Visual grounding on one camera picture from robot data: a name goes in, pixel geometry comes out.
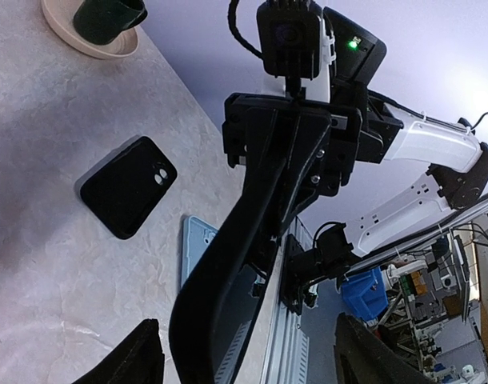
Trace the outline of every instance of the white table surface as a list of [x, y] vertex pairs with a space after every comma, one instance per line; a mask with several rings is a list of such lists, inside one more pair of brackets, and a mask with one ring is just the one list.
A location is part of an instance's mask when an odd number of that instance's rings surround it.
[[[227, 166], [220, 133], [138, 32], [136, 55], [99, 61], [57, 38], [39, 1], [0, 3], [0, 383], [72, 382], [144, 318], [160, 323], [164, 383], [178, 382], [167, 330], [182, 220], [220, 226], [243, 170]], [[122, 241], [74, 184], [135, 135], [178, 179]]]

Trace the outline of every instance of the dark green mug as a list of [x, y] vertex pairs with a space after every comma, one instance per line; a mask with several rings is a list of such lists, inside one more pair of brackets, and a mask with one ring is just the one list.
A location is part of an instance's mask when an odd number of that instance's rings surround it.
[[85, 0], [75, 13], [74, 28], [88, 42], [105, 46], [147, 15], [142, 0]]

